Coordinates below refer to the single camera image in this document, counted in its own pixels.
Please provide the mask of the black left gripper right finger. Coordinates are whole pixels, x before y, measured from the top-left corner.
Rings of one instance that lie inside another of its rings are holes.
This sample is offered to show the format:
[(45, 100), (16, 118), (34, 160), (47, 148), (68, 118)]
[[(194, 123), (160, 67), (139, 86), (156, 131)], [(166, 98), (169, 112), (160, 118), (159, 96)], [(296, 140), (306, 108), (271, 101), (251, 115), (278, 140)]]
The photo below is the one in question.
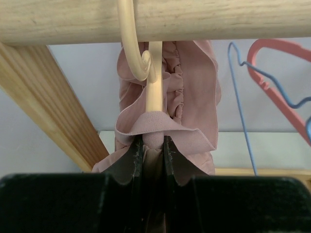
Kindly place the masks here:
[(311, 194), (290, 177), (209, 176), (163, 144), (168, 233), (308, 233)]

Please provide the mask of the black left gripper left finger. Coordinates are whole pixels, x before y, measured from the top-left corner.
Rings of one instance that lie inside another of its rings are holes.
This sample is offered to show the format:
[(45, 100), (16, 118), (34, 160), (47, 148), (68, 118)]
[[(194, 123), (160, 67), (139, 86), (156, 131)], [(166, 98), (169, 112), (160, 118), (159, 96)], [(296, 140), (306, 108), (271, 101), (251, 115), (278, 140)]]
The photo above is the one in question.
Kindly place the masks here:
[(0, 181), (3, 233), (139, 233), (143, 141), (102, 173), (11, 174)]

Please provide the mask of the dusty pink skirt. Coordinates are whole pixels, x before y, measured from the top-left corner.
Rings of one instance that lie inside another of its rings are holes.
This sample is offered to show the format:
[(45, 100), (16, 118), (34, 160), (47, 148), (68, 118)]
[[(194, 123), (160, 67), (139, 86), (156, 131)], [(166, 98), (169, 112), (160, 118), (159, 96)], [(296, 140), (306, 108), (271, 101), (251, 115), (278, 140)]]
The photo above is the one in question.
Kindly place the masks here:
[(124, 51), (117, 61), (120, 114), (115, 124), (115, 151), (96, 163), (103, 172), (129, 149), (136, 135), (144, 140), (144, 161), (161, 152), (163, 137), (172, 138), (178, 150), (208, 175), (215, 173), (211, 152), (217, 148), (216, 107), (221, 99), (218, 64), (208, 40), (167, 41), (162, 46), (163, 109), (146, 112), (146, 82), (132, 74)]

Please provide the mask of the cream plastic hanger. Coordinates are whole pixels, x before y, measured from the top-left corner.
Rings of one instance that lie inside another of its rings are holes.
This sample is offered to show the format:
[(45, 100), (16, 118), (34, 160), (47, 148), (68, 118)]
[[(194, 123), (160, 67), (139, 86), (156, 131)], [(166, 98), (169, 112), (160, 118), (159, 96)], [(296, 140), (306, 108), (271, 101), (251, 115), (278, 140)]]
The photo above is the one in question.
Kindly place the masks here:
[(146, 81), (147, 112), (163, 111), (162, 41), (151, 41), (140, 53), (132, 0), (118, 0), (118, 18), (124, 53), (133, 76)]

